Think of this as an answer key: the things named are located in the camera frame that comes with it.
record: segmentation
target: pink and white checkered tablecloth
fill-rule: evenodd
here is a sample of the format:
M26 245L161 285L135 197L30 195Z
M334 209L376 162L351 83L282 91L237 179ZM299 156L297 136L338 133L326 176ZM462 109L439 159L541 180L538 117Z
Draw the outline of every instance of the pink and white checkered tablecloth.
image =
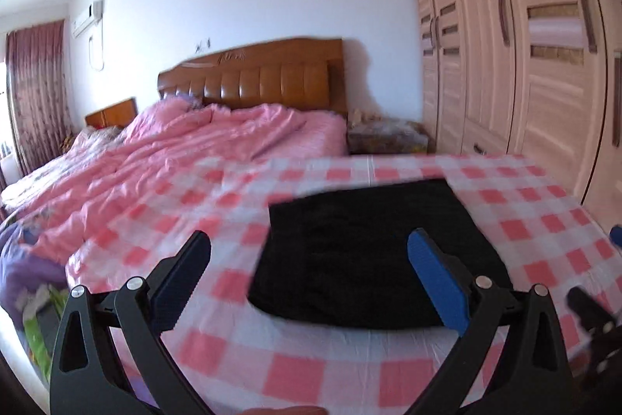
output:
M175 330L163 341L217 413L318 404L337 414L401 414L456 340L445 328L342 330L264 315L246 300L269 226L267 205L330 188L446 177L508 267L515 288L550 289L569 357L589 337L564 303L582 285L605 306L622 306L622 256L576 199L528 159L353 157L235 163L205 158L173 175L118 216L71 258L72 283L92 292L147 275L195 229L209 234L211 263ZM498 359L495 338L468 400L479 398ZM119 337L119 354L132 361Z

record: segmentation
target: curtain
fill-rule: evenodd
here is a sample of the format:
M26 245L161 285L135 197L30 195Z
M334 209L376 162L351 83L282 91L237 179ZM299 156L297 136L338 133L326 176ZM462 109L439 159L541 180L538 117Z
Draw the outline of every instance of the curtain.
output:
M60 155L71 132L63 74L65 21L6 38L7 96L15 154L23 175Z

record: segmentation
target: wooden headboard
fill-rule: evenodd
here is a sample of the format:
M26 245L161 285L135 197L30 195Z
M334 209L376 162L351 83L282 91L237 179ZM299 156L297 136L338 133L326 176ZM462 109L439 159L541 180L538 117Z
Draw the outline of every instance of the wooden headboard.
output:
M232 109L265 102L347 114L341 40L294 38L204 55L161 72L161 97L190 94Z
M87 126L95 129L104 127L127 127L136 118L136 99L124 100L112 106L95 111L84 117Z

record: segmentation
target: wardrobe door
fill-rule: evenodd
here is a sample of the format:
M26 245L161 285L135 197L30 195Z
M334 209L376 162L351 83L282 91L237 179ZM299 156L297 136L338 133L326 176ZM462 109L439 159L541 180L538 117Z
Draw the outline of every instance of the wardrobe door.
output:
M434 34L434 0L418 0L421 19L421 46L423 51L424 111L423 124L434 150L439 117L439 56Z
M515 82L510 0L462 1L468 47L464 62L467 87L463 152L505 154Z
M598 0L512 0L512 13L517 80L509 151L532 158L582 199L605 108Z
M439 125L437 151L459 154L465 119L466 76L461 0L434 0L434 33L439 53Z
M607 43L605 126L584 206L606 233L622 224L622 0L600 0Z

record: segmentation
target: black cloth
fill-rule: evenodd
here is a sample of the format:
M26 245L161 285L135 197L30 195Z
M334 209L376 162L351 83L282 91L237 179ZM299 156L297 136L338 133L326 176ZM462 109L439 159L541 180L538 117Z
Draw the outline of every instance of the black cloth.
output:
M508 271L446 180L337 190L269 208L248 300L285 319L399 330L442 325L406 245L423 228L474 275Z

